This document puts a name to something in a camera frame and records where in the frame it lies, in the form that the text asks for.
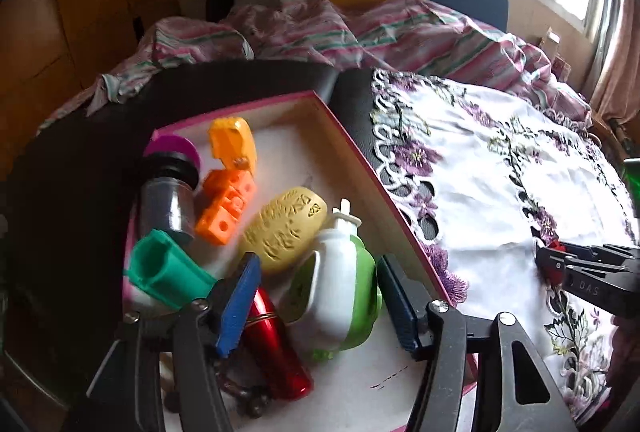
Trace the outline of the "red puzzle piece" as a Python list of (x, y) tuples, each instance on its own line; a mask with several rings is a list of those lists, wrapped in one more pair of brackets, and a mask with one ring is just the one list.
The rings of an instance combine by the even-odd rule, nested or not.
[(537, 262), (542, 276), (549, 285), (558, 286), (564, 278), (564, 253), (566, 247), (559, 239), (550, 241), (537, 251)]

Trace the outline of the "red metallic cylinder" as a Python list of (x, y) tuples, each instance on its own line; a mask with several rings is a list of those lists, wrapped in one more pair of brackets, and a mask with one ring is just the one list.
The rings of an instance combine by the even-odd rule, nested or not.
[(311, 375), (264, 287), (255, 292), (242, 340), (275, 400), (292, 402), (312, 392)]

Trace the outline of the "yellow oval soap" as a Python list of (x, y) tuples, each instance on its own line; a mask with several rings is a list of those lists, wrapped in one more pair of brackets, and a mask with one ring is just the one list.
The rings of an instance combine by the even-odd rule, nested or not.
[(253, 252), (264, 275), (292, 267), (322, 227), (328, 206), (312, 190), (296, 186), (265, 204), (245, 227), (239, 252)]

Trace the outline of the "white green plug device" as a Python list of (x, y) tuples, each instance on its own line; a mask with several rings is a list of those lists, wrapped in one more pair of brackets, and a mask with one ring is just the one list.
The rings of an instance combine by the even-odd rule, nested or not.
[(375, 259), (358, 235), (360, 225), (343, 198), (314, 236), (284, 298), (288, 333), (317, 362), (366, 342), (381, 311)]

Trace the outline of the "green plastic container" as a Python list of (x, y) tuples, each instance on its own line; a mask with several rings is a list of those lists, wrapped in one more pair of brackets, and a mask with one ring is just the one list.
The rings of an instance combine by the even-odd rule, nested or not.
[(217, 282), (163, 230), (151, 230), (134, 245), (125, 275), (172, 310), (205, 298)]

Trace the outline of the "orange cube block toy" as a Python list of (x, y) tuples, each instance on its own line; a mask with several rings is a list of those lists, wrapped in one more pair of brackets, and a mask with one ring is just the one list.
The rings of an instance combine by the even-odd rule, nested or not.
[(257, 186), (253, 175), (249, 170), (211, 170), (202, 191), (210, 204), (195, 225), (195, 235), (214, 246), (224, 246), (255, 197)]

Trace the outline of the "purple capped clear jar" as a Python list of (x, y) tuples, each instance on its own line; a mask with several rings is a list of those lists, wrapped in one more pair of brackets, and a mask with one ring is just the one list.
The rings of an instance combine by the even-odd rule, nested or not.
[(194, 239), (201, 157), (187, 138), (155, 133), (142, 158), (138, 235), (162, 230), (182, 248)]

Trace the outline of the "orange plastic case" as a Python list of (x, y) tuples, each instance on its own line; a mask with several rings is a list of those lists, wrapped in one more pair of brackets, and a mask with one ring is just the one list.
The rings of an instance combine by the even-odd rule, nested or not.
[(212, 155), (227, 170), (243, 170), (254, 175), (257, 149), (250, 125), (241, 117), (217, 118), (209, 126)]

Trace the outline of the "brown wooden massage brush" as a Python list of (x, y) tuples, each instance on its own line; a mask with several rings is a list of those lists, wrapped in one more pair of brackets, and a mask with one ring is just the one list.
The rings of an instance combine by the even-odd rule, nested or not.
[[(172, 358), (163, 353), (160, 356), (160, 386), (164, 390), (164, 407), (172, 414), (180, 412), (180, 400), (175, 383), (168, 377), (168, 371), (174, 371)], [(207, 365), (208, 373), (215, 377), (218, 388), (236, 401), (236, 409), (242, 416), (252, 419), (260, 418), (272, 401), (272, 396), (266, 386), (241, 386), (228, 377), (226, 363), (215, 360)]]

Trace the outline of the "pink storage box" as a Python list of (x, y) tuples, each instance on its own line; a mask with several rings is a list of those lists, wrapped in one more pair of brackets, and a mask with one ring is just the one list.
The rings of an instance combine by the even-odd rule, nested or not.
[[(155, 130), (185, 137), (200, 154), (201, 174), (220, 168), (210, 152), (214, 121), (241, 117), (257, 147), (256, 194), (226, 244), (195, 238), (186, 252), (209, 274), (228, 273), (244, 251), (262, 259), (262, 280), (281, 302), (311, 241), (342, 199), (362, 219), (358, 232), (374, 256), (390, 252), (435, 298), (449, 298), (409, 227), (367, 159), (313, 92), (258, 100), (212, 111)], [(233, 416), (239, 431), (400, 431), (409, 418), (423, 365), (397, 340), (382, 313), (363, 344), (311, 368), (314, 390), (296, 403), (277, 404), (264, 418)]]

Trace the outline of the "white embroidered tablecloth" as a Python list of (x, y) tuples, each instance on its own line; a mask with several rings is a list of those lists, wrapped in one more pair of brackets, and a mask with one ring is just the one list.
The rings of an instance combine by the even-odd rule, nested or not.
[(451, 300), (509, 311), (585, 423), (612, 395), (613, 319), (552, 286), (542, 244), (633, 246), (624, 183), (599, 148), (515, 96), (383, 69), (372, 74), (375, 171)]

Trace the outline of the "beige curtain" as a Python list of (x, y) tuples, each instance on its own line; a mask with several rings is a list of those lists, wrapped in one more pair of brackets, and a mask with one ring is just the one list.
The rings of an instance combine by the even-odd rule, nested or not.
[(639, 118), (639, 0), (590, 0), (591, 67), (582, 94), (604, 121)]

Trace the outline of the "striped pink blanket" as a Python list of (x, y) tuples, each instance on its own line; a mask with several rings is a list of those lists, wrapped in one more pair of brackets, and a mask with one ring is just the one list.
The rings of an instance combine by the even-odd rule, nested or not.
[(221, 22), (166, 17), (137, 51), (50, 114), (50, 126), (82, 103), (93, 114), (126, 103), (154, 74), (224, 59), (320, 62), (338, 70), (382, 68), (451, 79), (518, 96), (561, 126), (591, 126), (591, 109), (552, 74), (532, 44), (429, 0), (386, 0), (342, 10), (329, 0), (281, 0), (235, 7)]

